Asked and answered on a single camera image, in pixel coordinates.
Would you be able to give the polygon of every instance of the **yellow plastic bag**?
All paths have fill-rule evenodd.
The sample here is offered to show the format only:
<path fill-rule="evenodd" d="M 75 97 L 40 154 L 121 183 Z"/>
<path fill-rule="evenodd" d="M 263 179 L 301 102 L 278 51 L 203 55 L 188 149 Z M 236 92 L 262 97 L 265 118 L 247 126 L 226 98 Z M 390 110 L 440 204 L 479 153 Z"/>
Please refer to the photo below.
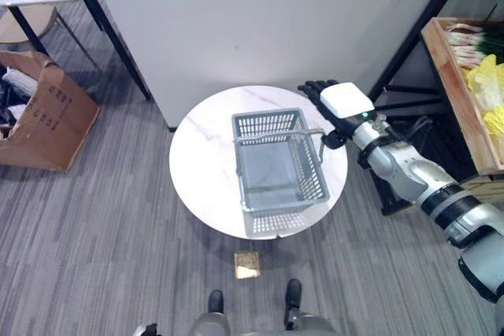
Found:
<path fill-rule="evenodd" d="M 504 105 L 504 65 L 497 66 L 497 57 L 490 54 L 479 67 L 467 73 L 468 87 L 480 111 L 485 113 Z"/>
<path fill-rule="evenodd" d="M 504 162 L 504 105 L 486 112 L 483 121 L 487 126 L 490 138 L 498 151 L 498 155 Z"/>

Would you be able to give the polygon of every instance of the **round white table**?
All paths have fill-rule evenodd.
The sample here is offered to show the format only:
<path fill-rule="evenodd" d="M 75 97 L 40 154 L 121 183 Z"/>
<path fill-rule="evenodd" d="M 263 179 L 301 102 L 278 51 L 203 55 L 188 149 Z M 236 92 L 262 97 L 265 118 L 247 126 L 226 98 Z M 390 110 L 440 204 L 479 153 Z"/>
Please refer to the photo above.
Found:
<path fill-rule="evenodd" d="M 237 238 L 256 238 L 245 231 L 236 175 L 232 115 L 284 108 L 300 108 L 308 128 L 321 127 L 326 133 L 334 129 L 308 99 L 289 90 L 265 86 L 224 90 L 196 105 L 180 123 L 169 156 L 173 185 L 187 208 L 211 228 Z M 313 138 L 313 141 L 318 152 L 321 139 Z M 343 191 L 347 179 L 344 146 L 337 150 L 324 149 L 322 171 L 330 198 L 303 212 L 306 219 L 303 229 L 321 220 Z M 278 236 L 291 234 L 285 231 Z"/>

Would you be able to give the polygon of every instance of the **black table leg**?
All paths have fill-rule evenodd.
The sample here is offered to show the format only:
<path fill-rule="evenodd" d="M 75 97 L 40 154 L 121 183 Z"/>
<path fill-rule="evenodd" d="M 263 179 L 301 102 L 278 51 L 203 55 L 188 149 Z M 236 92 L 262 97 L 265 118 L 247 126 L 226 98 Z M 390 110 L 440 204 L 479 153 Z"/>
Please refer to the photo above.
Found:
<path fill-rule="evenodd" d="M 9 7 L 9 11 L 13 14 L 21 29 L 23 29 L 25 35 L 28 37 L 35 50 L 49 57 L 46 48 L 40 42 L 39 37 L 37 37 L 37 35 L 33 31 L 32 27 L 24 17 L 24 14 L 20 11 L 19 7 Z"/>
<path fill-rule="evenodd" d="M 93 16 L 93 20 L 100 29 L 100 31 L 103 31 L 103 26 L 100 24 L 100 21 L 98 20 L 97 16 L 95 15 L 95 10 L 93 7 L 89 4 L 88 0 L 84 0 L 84 4 L 86 5 L 87 9 L 89 10 L 89 13 Z"/>
<path fill-rule="evenodd" d="M 105 12 L 103 12 L 103 8 L 100 6 L 99 1 L 98 0 L 84 0 L 84 2 L 86 3 L 86 6 L 90 9 L 90 11 L 92 9 L 91 15 L 94 14 L 94 16 L 98 20 L 99 24 L 101 26 L 103 26 L 103 29 L 105 29 L 106 34 L 110 38 L 110 41 L 112 41 L 113 47 L 116 49 L 116 52 L 119 54 L 120 59 L 126 65 L 128 72 L 133 77 L 137 87 L 142 91 L 143 96 L 145 96 L 145 99 L 150 100 L 150 92 L 147 90 L 147 88 L 143 84 L 143 81 L 142 81 L 142 78 L 140 77 L 139 72 L 136 70 L 136 67 L 135 67 L 132 59 L 129 57 L 128 52 L 124 48 L 124 46 L 123 46 L 122 42 L 120 41 L 119 37 L 117 36 L 116 32 L 113 30 L 113 27 L 110 24 L 109 19 L 105 15 Z"/>

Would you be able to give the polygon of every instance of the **brown cardboard box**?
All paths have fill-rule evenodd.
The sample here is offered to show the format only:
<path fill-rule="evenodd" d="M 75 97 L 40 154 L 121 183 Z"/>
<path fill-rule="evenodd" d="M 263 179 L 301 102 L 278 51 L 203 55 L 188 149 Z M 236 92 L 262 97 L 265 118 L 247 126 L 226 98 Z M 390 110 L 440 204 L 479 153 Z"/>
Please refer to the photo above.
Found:
<path fill-rule="evenodd" d="M 9 138 L 0 140 L 0 164 L 68 171 L 99 107 L 44 54 L 0 51 L 0 65 L 39 82 Z"/>

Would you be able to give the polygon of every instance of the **gray plastic basket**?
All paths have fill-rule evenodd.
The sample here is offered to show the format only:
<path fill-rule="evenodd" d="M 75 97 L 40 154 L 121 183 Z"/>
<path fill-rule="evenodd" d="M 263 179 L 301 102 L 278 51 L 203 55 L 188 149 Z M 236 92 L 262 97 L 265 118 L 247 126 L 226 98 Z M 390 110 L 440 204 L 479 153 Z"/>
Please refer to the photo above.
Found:
<path fill-rule="evenodd" d="M 329 198 L 310 137 L 324 131 L 309 130 L 301 109 L 235 114 L 232 123 L 247 235 L 306 228 L 303 210 Z"/>

